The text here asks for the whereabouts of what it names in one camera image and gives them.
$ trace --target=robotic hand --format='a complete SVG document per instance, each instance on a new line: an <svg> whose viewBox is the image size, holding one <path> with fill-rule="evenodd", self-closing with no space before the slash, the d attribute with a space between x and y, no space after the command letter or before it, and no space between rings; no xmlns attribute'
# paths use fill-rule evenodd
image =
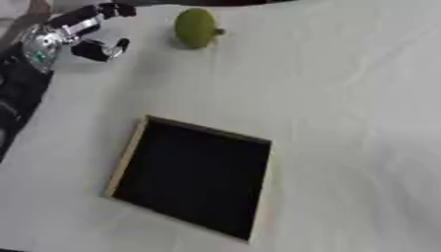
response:
<svg viewBox="0 0 441 252"><path fill-rule="evenodd" d="M136 9L117 3L86 6L29 28L0 53L0 161L40 104L62 47L70 46L74 55L102 62L127 50L127 38L113 47L82 40L99 30L103 20L118 16L136 16Z"/></svg>

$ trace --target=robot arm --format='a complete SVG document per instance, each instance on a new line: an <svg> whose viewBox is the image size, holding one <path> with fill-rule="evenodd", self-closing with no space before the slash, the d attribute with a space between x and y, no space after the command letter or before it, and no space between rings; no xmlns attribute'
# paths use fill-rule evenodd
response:
<svg viewBox="0 0 441 252"><path fill-rule="evenodd" d="M104 20L133 16L136 9L127 4L85 6L30 28L21 37L24 54L36 69L45 73L50 71L63 46L70 46L76 56L102 62L112 60L127 50L129 39L121 38L112 47L97 40L82 40L82 37L98 31Z"/></svg>
<svg viewBox="0 0 441 252"><path fill-rule="evenodd" d="M125 4L86 6L29 28L0 52L0 161L38 108L61 48L70 46L74 55L95 61L116 58L129 39L121 38L112 47L82 37L99 30L104 20L135 15L135 8Z"/></svg>

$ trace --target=white table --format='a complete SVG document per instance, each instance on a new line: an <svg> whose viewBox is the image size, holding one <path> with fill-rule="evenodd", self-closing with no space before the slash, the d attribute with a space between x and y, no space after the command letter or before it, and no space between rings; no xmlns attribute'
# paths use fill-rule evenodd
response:
<svg viewBox="0 0 441 252"><path fill-rule="evenodd" d="M36 252L439 251L441 2L303 0L214 9L227 34L170 46L183 7L143 8L64 57L0 165L0 247ZM144 114L274 140L250 245L100 197Z"/></svg>

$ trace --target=apple stem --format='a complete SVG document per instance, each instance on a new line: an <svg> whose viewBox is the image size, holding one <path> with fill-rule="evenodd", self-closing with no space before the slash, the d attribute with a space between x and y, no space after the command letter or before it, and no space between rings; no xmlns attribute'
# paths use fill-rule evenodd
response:
<svg viewBox="0 0 441 252"><path fill-rule="evenodd" d="M225 34L224 29L220 29L220 28L215 29L215 35L223 35L223 34Z"/></svg>

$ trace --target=white tablecloth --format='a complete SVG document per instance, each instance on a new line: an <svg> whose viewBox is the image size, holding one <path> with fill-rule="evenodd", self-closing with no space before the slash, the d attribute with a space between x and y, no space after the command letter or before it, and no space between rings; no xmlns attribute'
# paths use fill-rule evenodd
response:
<svg viewBox="0 0 441 252"><path fill-rule="evenodd" d="M226 35L170 42L183 7L140 9L109 64L63 57L0 165L0 247L36 252L441 249L441 2L303 0L213 9ZM100 193L149 113L274 141L251 244Z"/></svg>

